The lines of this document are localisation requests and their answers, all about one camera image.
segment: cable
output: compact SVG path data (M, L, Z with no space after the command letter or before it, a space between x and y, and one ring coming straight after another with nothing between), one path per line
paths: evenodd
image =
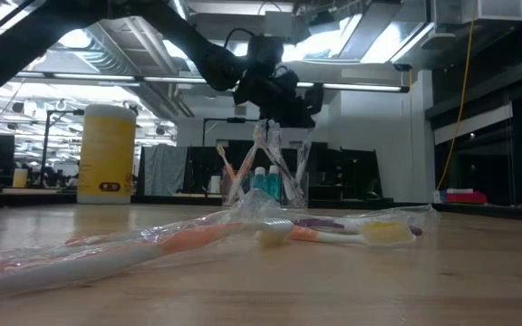
M237 32L237 31L247 33L247 34L251 35L252 37L255 36L255 34L253 32L251 32L245 28L241 28L241 27L233 28L231 30L231 32L228 33L227 38L225 39L225 45L223 46L224 48L227 49L228 41L231 39L231 36L233 35L233 33Z
M17 14L21 13L25 8L27 8L28 5L31 5L35 0L25 0L23 1L19 6L14 8L9 14L6 14L3 18L0 20L0 28L5 25L7 22L9 22L12 18L17 16Z
M450 151L449 156L446 159L446 164L444 165L444 170L442 171L442 177L440 177L440 182L436 186L436 190L440 190L442 183L444 182L444 178L446 177L446 173L449 170L450 159L452 158L452 152L454 151L454 143L457 140L457 134L459 133L459 125L460 120L462 119L462 111L464 111L464 102L467 96L467 81L469 80L469 66L470 66L470 50L472 49L472 33L475 27L475 21L477 20L477 8L479 6L479 0L475 0L475 9L472 15L472 22L470 22L470 31L469 31L469 45L467 47L467 61L464 67L464 78L462 80L462 94L460 96L460 109L459 109L459 117L457 118L457 126L454 129L454 137L452 138L452 142L450 143Z
M283 13L283 10L281 10L281 7L279 7L279 5L277 5L273 1L264 1L263 4L261 4L261 6L259 7L259 10L257 10L257 14L261 14L261 9L263 9L263 6L266 5L267 3L274 5L279 10L279 12Z

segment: wall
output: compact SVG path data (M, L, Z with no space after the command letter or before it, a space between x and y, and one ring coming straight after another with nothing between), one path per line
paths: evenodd
M328 146L375 150L385 197L430 202L434 153L424 110L431 105L429 72L408 94L341 91L330 104Z
M312 135L313 141L327 142L328 108L324 106L317 115L317 129ZM207 122L205 146L216 146L218 139L252 140L253 122L244 124L229 124L222 121ZM184 119L177 121L177 146L202 146L203 120ZM283 148L289 148L290 141L302 141L307 135L304 129L284 129L282 132Z

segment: desk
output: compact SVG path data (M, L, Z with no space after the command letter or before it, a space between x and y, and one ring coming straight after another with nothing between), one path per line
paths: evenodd
M218 209L0 209L0 250ZM293 243L205 263L149 264L84 286L0 299L0 325L522 325L522 221L444 214L439 237L436 251Z

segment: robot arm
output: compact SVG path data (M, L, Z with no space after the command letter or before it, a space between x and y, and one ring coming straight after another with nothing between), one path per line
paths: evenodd
M274 119L281 122L282 127L314 126L311 114L321 109L322 89L311 90L312 93L321 92L322 96L311 96L319 102L308 104L307 99L295 97L295 86L291 82L285 85L279 78L255 73L254 68L259 66L258 56L252 65L209 42L161 0L47 0L0 35L0 87L71 30L85 28L101 19L131 15L142 16L182 49L214 90L232 89L240 81L235 100L251 101L259 106L261 118ZM255 48L266 43L263 36L256 36L256 39L262 42L256 42ZM264 47L261 53L274 49ZM289 80L297 78L293 72L286 76Z

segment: white lid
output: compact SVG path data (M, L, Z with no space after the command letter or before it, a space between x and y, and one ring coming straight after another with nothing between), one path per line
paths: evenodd
M255 169L255 175L265 175L265 168L263 167L257 167Z

